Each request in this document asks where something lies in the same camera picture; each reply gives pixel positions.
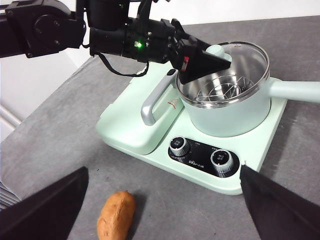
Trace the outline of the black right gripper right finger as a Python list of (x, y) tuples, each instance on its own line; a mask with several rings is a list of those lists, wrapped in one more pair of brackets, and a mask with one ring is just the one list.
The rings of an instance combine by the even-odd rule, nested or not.
[(318, 240), (320, 206), (243, 165), (240, 184), (262, 240)]

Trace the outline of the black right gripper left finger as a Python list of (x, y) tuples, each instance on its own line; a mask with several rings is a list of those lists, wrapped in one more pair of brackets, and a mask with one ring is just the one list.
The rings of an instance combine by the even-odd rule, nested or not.
[(66, 240), (83, 205), (89, 183), (81, 167), (0, 212), (2, 240)]

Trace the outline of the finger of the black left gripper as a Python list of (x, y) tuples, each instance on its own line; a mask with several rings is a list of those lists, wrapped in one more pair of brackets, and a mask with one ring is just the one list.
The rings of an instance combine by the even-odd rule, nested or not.
[(211, 46), (211, 44), (204, 42), (190, 34), (186, 35), (186, 39), (187, 39), (187, 44), (186, 44), (187, 52), (192, 52), (197, 49), (206, 51), (207, 48)]
[(208, 46), (205, 50), (197, 50), (188, 60), (185, 70), (180, 70), (178, 78), (181, 84), (187, 84), (197, 79), (227, 70), (231, 67), (232, 57), (225, 53), (219, 44)]

